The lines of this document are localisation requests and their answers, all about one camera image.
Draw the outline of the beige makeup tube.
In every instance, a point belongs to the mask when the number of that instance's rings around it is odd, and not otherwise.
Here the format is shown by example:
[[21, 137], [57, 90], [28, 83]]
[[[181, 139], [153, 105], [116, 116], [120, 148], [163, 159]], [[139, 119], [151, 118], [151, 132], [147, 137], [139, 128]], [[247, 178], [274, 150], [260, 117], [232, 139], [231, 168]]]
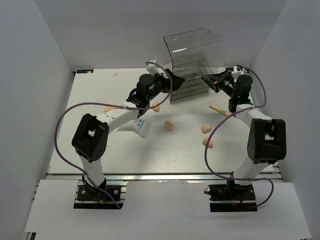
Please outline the beige makeup tube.
[[103, 111], [106, 113], [106, 112], [109, 112], [109, 111], [111, 111], [111, 110], [113, 110], [113, 109], [115, 109], [115, 107], [106, 106]]

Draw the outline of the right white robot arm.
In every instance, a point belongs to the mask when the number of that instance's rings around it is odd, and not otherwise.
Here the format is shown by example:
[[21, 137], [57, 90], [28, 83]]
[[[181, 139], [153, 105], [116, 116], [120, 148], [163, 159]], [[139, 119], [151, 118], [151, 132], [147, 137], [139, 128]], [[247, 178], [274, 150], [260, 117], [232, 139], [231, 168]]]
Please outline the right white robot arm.
[[258, 175], [269, 165], [283, 160], [287, 153], [286, 123], [283, 119], [271, 118], [260, 109], [263, 105], [253, 105], [250, 91], [253, 78], [241, 74], [234, 79], [230, 71], [201, 76], [202, 80], [216, 93], [222, 91], [229, 96], [226, 116], [214, 129], [231, 118], [241, 120], [249, 127], [246, 145], [247, 156], [240, 167], [226, 177], [226, 195], [236, 200], [244, 193], [244, 187], [258, 181]]

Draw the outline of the white blue sachet packet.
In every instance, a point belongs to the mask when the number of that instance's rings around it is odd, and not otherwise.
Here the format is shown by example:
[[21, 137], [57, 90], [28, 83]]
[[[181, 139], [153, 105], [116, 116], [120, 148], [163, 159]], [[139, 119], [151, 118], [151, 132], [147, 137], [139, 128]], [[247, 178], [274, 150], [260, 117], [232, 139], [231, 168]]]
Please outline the white blue sachet packet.
[[152, 121], [144, 118], [130, 120], [118, 128], [118, 132], [136, 132], [141, 138], [146, 139], [150, 132]]

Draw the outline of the clear acrylic organizer box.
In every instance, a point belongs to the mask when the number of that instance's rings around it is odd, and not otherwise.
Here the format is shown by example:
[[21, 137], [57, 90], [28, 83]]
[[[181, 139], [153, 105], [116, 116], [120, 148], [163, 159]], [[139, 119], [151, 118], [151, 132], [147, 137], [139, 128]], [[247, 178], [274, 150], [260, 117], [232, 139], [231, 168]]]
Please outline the clear acrylic organizer box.
[[210, 92], [202, 75], [224, 71], [226, 66], [225, 39], [207, 28], [190, 30], [163, 37], [171, 58], [171, 71], [185, 79], [169, 97], [171, 103]]

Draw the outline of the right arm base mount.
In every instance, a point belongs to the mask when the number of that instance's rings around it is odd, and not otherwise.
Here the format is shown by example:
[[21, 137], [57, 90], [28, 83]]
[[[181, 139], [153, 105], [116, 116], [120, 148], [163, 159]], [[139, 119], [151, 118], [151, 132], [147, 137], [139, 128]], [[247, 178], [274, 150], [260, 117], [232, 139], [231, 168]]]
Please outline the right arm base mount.
[[203, 191], [209, 196], [212, 213], [257, 212], [257, 202], [252, 185], [231, 187], [228, 184], [211, 184]]

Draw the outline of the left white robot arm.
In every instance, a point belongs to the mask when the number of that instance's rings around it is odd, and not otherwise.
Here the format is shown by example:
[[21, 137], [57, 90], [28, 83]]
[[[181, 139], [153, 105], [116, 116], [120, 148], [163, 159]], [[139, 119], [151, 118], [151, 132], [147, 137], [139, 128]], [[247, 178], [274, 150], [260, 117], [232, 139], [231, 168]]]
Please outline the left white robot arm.
[[106, 114], [93, 116], [85, 114], [73, 136], [71, 145], [80, 156], [84, 174], [84, 184], [88, 193], [99, 200], [106, 193], [106, 179], [102, 170], [101, 157], [106, 151], [108, 135], [125, 123], [145, 114], [150, 101], [160, 93], [169, 94], [178, 90], [185, 79], [173, 74], [169, 69], [161, 73], [152, 67], [139, 80], [124, 104]]

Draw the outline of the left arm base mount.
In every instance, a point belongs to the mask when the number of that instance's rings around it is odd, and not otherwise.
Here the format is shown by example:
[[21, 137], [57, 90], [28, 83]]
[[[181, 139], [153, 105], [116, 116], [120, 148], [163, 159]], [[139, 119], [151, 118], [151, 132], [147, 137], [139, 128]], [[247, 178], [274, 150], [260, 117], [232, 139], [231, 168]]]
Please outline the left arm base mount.
[[126, 199], [126, 184], [117, 182], [107, 184], [105, 191], [113, 197], [119, 208], [108, 194], [97, 189], [91, 190], [83, 183], [79, 183], [77, 186], [73, 208], [81, 210], [120, 210]]

